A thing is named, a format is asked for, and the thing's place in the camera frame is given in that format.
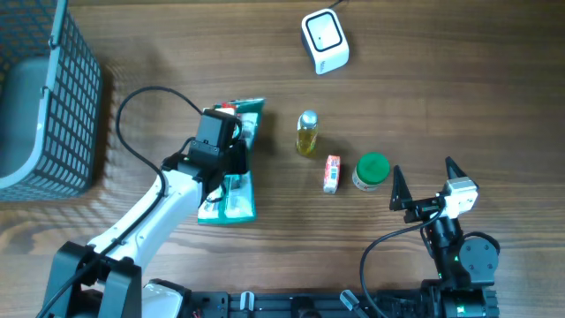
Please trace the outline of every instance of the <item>wood grain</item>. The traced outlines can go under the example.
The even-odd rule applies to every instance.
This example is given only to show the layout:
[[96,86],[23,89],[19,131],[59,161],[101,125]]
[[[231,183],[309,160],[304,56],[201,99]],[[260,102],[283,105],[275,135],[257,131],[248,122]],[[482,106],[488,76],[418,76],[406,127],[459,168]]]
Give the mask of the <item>wood grain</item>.
[[[320,2],[75,6],[104,69],[100,177],[67,201],[0,204],[0,316],[40,308],[53,253],[86,243],[141,196],[154,173],[120,146],[117,105],[145,85],[173,87],[200,107],[265,96],[254,154],[255,223],[204,227],[190,217],[144,280],[193,290],[358,290],[364,248],[405,225],[375,193],[350,182],[369,151],[400,164],[415,198],[445,182],[451,155],[480,185],[465,231],[502,245],[496,272],[504,317],[560,317],[565,309],[565,5],[516,1],[351,1],[339,18],[349,63],[317,76],[299,23]],[[320,114],[318,156],[294,149],[296,121]],[[135,98],[124,137],[154,163],[196,132],[198,118],[159,93]],[[325,155],[341,155],[336,195],[321,191]],[[368,259],[371,288],[413,288],[435,277],[417,233]]]

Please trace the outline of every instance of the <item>oil bottle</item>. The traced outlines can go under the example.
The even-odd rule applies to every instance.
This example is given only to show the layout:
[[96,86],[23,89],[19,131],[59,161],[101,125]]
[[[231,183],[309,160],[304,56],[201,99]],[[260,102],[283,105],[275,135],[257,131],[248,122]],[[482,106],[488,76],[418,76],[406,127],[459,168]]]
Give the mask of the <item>oil bottle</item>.
[[310,155],[316,148],[317,136],[318,114],[313,110],[307,110],[298,119],[298,153],[301,155]]

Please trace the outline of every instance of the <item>wire mesh basket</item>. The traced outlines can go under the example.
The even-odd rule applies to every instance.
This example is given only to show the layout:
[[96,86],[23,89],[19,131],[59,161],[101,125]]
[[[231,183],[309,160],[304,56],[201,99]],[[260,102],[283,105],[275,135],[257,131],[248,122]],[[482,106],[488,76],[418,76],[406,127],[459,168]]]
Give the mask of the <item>wire mesh basket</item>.
[[66,0],[0,1],[0,201],[86,191],[101,92]]

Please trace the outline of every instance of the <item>white camera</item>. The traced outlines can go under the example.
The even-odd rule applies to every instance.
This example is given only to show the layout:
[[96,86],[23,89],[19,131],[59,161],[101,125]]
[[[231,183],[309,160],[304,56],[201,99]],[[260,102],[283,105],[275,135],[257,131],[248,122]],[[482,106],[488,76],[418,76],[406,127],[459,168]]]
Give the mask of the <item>white camera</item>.
[[344,66],[350,58],[342,26],[331,9],[316,11],[302,19],[302,43],[319,75]]

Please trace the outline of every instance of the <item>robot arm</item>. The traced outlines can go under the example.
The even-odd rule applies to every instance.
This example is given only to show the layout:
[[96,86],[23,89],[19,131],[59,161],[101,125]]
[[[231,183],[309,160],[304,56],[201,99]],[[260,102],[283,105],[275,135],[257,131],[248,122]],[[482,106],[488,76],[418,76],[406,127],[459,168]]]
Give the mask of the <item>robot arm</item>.
[[446,158],[448,181],[434,197],[414,201],[400,167],[395,167],[390,209],[405,210],[406,223],[440,217],[421,229],[439,279],[424,280],[419,290],[377,291],[378,305],[393,317],[498,317],[494,271],[501,247],[489,235],[463,235],[458,217],[478,198],[478,185],[450,158]]
[[[141,317],[151,313],[177,317],[188,299],[186,291],[151,282],[142,292],[142,272],[171,232],[222,185],[225,175],[248,171],[247,148],[239,138],[241,128],[235,116],[205,110],[196,137],[187,141],[188,154],[181,149],[166,158],[161,166],[163,178],[158,177],[122,219],[87,246],[67,242],[59,249],[45,293],[47,309],[42,312],[57,317]],[[161,197],[158,194],[163,186]],[[69,281],[73,281],[72,287],[62,288]],[[96,282],[105,284],[104,292],[83,290],[82,285]],[[52,299],[55,303],[46,307]]]
[[[142,271],[145,271],[147,264],[171,232],[186,217],[198,211],[203,194],[202,184],[195,181],[191,175],[177,170],[164,171],[163,175],[167,182],[165,197],[161,199],[151,215],[146,217],[135,230],[107,254],[108,257],[116,261],[129,257],[135,265],[140,266]],[[88,242],[90,246],[94,247],[94,251],[100,253],[120,233],[135,222],[153,203],[161,186],[161,180],[157,178],[149,191],[124,217],[103,234]]]

